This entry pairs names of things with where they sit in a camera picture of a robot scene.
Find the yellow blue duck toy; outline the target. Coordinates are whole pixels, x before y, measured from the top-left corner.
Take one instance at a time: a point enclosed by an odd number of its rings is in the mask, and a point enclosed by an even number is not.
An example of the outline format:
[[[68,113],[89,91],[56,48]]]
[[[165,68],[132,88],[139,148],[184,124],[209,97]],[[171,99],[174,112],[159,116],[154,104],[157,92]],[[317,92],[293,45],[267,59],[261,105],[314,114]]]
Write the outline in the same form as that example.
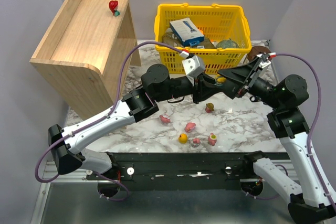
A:
[[[226,81],[226,78],[222,77],[221,75],[217,75],[215,78],[215,85],[222,86]]]

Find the red haired mermaid toy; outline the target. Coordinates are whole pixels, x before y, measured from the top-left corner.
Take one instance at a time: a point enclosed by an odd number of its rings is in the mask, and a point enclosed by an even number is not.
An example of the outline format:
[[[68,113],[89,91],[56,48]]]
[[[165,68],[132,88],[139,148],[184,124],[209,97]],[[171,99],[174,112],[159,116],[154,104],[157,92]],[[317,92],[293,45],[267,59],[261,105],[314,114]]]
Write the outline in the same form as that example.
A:
[[[119,2],[116,0],[111,0],[109,2],[109,9],[111,10],[114,17],[118,17],[120,12],[118,11]]]

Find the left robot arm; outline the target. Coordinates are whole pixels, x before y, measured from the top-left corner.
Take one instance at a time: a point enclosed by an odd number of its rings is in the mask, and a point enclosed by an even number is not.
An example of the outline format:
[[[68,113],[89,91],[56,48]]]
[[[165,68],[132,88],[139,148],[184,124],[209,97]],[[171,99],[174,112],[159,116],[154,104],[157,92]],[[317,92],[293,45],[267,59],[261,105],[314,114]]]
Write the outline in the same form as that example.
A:
[[[141,85],[113,107],[68,130],[59,125],[49,128],[49,145],[57,172],[65,175],[81,168],[104,174],[116,163],[110,154],[86,148],[95,140],[148,118],[159,110],[158,102],[192,95],[193,101],[199,103],[222,91],[223,86],[215,85],[214,78],[203,72],[191,83],[187,77],[170,78],[165,65],[154,64],[141,76]]]

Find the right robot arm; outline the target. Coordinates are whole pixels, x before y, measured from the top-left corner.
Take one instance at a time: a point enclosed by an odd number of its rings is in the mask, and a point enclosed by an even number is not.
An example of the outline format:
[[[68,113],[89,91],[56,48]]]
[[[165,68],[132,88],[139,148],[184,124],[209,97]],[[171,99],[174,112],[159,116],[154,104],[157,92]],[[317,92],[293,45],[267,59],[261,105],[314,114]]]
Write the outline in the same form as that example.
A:
[[[249,64],[219,70],[218,74],[226,79],[221,87],[232,99],[249,93],[253,101],[272,108],[267,115],[268,124],[285,148],[299,181],[296,183],[280,171],[262,152],[248,154],[247,163],[286,201],[295,223],[319,223],[335,217],[335,190],[313,148],[314,127],[308,126],[299,110],[309,97],[305,79],[291,74],[272,86],[259,76],[276,56],[261,54]]]

